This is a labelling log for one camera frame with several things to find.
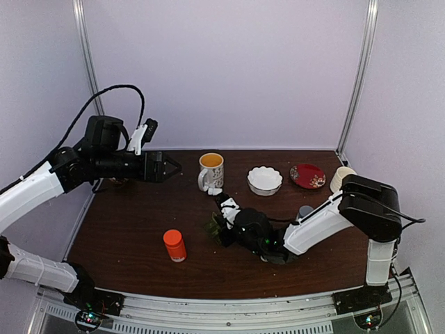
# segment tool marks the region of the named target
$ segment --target orange container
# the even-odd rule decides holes
[[[180,231],[169,230],[164,233],[164,243],[172,261],[182,262],[187,258],[186,245]]]

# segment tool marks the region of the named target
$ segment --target white mug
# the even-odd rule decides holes
[[[343,179],[350,175],[350,174],[357,174],[355,170],[349,167],[338,167],[335,171],[334,177],[331,180],[330,188],[333,193],[336,193],[341,188],[341,183],[343,182]]]
[[[218,153],[207,153],[200,157],[200,174],[197,185],[200,191],[222,188],[224,185],[224,158]]]

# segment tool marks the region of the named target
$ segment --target red plate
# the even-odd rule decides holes
[[[325,173],[315,165],[299,164],[291,168],[291,179],[306,189],[318,189],[325,185]]]

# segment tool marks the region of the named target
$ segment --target scalloped bowl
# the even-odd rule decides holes
[[[272,196],[283,183],[280,172],[271,167],[255,167],[248,173],[250,190],[259,196]]]

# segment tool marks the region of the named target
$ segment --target brown tabletop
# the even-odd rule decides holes
[[[162,184],[129,182],[97,194],[68,260],[82,264],[98,287],[178,298],[294,296],[363,284],[368,241],[357,228],[337,233],[285,265],[262,262],[237,244],[218,246],[203,229],[218,209],[214,199],[197,188],[198,159],[205,152],[169,152],[183,171]],[[301,205],[324,202],[340,166],[335,153],[326,151],[220,153],[225,158],[225,192],[240,206],[273,218],[294,217]],[[299,163],[322,168],[326,185],[306,190],[293,184],[289,169]],[[251,168],[263,165],[284,177],[282,188],[268,198],[253,194],[246,181]],[[163,233],[173,228],[186,243],[188,258],[182,263],[172,262],[163,244]]]

